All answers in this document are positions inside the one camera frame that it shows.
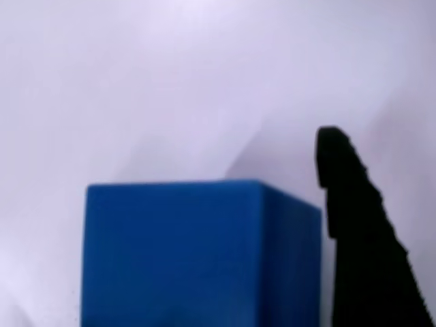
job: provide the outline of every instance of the cube side face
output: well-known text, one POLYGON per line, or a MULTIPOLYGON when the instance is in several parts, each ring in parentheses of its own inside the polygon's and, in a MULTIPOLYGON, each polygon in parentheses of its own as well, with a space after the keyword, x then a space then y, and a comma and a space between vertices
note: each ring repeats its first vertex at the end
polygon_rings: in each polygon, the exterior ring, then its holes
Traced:
POLYGON ((82 327, 255 326, 262 188, 90 187, 82 327))
POLYGON ((264 327, 318 327, 321 211, 266 187, 262 310, 264 327))

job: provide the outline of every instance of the black object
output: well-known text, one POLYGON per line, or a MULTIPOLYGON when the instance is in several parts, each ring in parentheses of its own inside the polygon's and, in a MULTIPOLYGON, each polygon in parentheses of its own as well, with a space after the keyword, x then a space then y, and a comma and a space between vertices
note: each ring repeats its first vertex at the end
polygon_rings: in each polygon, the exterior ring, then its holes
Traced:
POLYGON ((348 136, 321 127, 316 147, 328 231, 337 240, 332 326, 434 327, 407 251, 348 136))

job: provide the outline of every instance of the white surface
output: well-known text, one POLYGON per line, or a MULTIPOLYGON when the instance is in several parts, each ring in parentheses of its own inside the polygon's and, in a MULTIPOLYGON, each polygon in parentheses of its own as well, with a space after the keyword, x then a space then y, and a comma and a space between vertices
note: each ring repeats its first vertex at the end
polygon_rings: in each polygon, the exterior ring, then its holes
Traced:
MULTIPOLYGON (((87 184, 228 173, 322 205, 322 123, 360 147, 436 314, 431 3, 0 1, 0 325, 78 326, 87 184)), ((331 276, 326 240, 324 326, 331 276)))

